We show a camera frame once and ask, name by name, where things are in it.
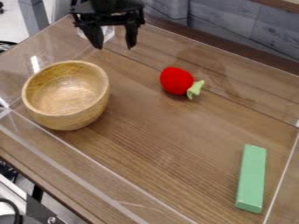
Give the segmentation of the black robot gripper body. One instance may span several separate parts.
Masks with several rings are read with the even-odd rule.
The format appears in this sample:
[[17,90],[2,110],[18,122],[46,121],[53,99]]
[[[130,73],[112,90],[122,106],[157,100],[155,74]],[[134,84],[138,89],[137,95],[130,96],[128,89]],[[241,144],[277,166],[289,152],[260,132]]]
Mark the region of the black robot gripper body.
[[140,26],[145,23],[144,7],[143,0],[70,0],[69,14],[77,27],[125,25],[128,22]]

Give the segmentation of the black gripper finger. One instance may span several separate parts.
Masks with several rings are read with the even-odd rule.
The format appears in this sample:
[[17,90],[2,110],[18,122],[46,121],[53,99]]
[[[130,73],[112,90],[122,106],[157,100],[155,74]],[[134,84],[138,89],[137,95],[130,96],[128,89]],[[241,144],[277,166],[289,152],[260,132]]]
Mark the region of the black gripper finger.
[[80,25],[80,29],[82,30],[82,33],[85,34],[92,46],[97,49],[101,49],[102,44],[104,44],[104,34],[101,31],[100,24],[98,23],[92,23],[92,24],[82,23]]
[[128,21],[125,23],[125,43],[128,49],[130,49],[136,45],[138,26],[140,24],[136,21]]

